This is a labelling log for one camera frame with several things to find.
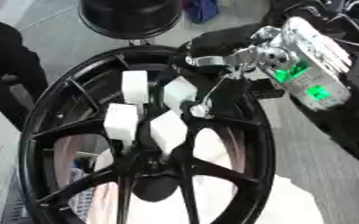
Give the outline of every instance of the green led light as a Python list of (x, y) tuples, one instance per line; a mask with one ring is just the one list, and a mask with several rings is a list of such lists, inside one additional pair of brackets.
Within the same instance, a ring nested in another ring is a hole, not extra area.
[(306, 62), (301, 61), (289, 70), (276, 70), (274, 76), (278, 82), (283, 83), (285, 81), (297, 78), (305, 71), (307, 71), (308, 68), (309, 65)]
[(328, 98), (331, 94), (322, 86), (316, 85), (306, 90), (306, 93), (312, 96), (316, 101)]

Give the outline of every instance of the white foam cube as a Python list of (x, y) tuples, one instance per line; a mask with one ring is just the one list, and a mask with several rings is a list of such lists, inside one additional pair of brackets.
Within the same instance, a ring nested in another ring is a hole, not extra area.
[(197, 87), (186, 80), (178, 77), (165, 86), (164, 103), (177, 115), (182, 113), (180, 105), (184, 101), (194, 101), (197, 95)]
[(151, 137), (166, 155), (184, 143), (187, 138), (187, 126), (172, 110), (151, 121)]
[(137, 106), (110, 103), (103, 124), (110, 139), (132, 142), (135, 140), (137, 124)]
[(122, 90), (126, 103), (148, 103), (148, 73), (146, 71), (123, 72)]

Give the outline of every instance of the robotic arm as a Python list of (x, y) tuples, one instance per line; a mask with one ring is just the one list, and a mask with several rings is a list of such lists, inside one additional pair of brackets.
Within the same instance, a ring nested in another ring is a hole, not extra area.
[[(320, 130), (359, 159), (359, 55), (348, 50), (304, 18), (291, 17), (282, 28), (254, 24), (204, 34), (187, 45), (183, 58), (191, 67), (224, 67), (219, 79), (232, 83), (260, 69)], [(207, 102), (190, 111), (208, 116)]]

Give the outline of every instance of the black wheel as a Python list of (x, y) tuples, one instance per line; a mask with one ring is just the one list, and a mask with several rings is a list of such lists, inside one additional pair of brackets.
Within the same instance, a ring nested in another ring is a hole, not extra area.
[[(177, 188), (183, 195), (189, 223), (200, 223), (202, 217), (197, 211), (192, 185), (195, 176), (225, 179), (236, 187), (229, 205), (213, 223), (253, 223), (257, 219), (271, 189), (275, 151), (270, 125), (252, 95), (244, 94), (233, 103), (231, 115), (188, 120), (187, 140), (164, 162), (159, 150), (140, 143), (143, 141), (123, 150), (121, 142), (109, 140), (106, 135), (103, 128), (106, 108), (109, 103), (124, 101), (122, 71), (148, 71), (150, 91), (159, 91), (162, 71), (174, 53), (173, 48), (152, 45), (106, 52), (70, 70), (46, 90), (25, 125), (18, 161), (25, 204), (38, 224), (83, 223), (68, 201), (82, 191), (108, 182), (118, 184), (119, 224), (127, 221), (131, 193), (143, 200), (159, 201)], [(140, 129), (150, 121), (149, 111), (167, 111), (157, 103), (158, 94), (152, 95), (150, 104), (154, 109), (145, 105), (147, 112), (138, 126)], [(227, 146), (232, 169), (193, 155), (194, 139), (205, 128), (214, 130)], [(103, 149), (109, 148), (115, 160), (106, 168), (68, 184), (64, 177), (67, 174), (58, 167), (70, 167), (73, 160), (63, 157), (74, 155), (79, 149), (69, 142), (83, 141), (83, 137), (102, 140)], [(150, 192), (162, 193), (157, 196)]]

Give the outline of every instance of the concrete floor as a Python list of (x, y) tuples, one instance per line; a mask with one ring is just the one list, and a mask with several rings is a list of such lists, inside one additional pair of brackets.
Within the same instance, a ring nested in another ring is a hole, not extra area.
[[(126, 45), (86, 28), (77, 16), (77, 3), (0, 0), (1, 19), (15, 25), (25, 44), (39, 53), (50, 82), (97, 53)], [(206, 31), (258, 21), (268, 9), (261, 0), (221, 0), (221, 5), (219, 17), (206, 24), (183, 19), (156, 42), (178, 46)], [(320, 133), (288, 99), (274, 100), (267, 107), (275, 127), (278, 175), (314, 195), (325, 223), (359, 224), (359, 162)]]

